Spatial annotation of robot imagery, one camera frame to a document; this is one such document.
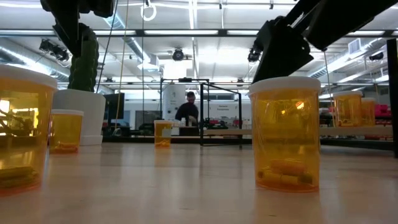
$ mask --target white planter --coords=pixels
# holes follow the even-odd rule
[[[97,93],[80,90],[59,90],[54,93],[53,109],[78,110],[84,112],[80,134],[81,146],[100,145],[101,129],[105,113],[105,97]]]

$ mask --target plastic cup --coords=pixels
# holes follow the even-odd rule
[[[374,115],[374,109],[376,107],[376,100],[374,98],[362,98],[362,125],[363,126],[375,126],[376,117]]]
[[[155,148],[170,148],[172,138],[172,121],[158,120],[155,123]]]
[[[283,192],[319,186],[320,82],[270,78],[250,86],[256,184]]]
[[[337,126],[362,125],[361,96],[361,91],[341,91],[333,94]]]
[[[78,152],[82,120],[82,111],[51,111],[50,153]]]
[[[0,196],[40,186],[56,79],[0,65]]]

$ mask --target cactus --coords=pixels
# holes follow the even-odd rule
[[[83,36],[81,56],[72,57],[69,89],[94,92],[98,66],[98,42],[92,29],[85,26],[88,35]]]

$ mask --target man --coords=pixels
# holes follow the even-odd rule
[[[180,108],[177,110],[175,114],[175,119],[181,121],[182,118],[185,118],[186,122],[192,122],[192,125],[198,126],[198,115],[199,111],[198,108],[194,105],[195,102],[195,94],[190,91],[187,93],[187,101]]]

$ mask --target wooden floor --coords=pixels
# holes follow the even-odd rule
[[[250,146],[103,144],[51,155],[40,190],[0,198],[0,223],[398,223],[389,151],[322,148],[319,193],[254,184]]]

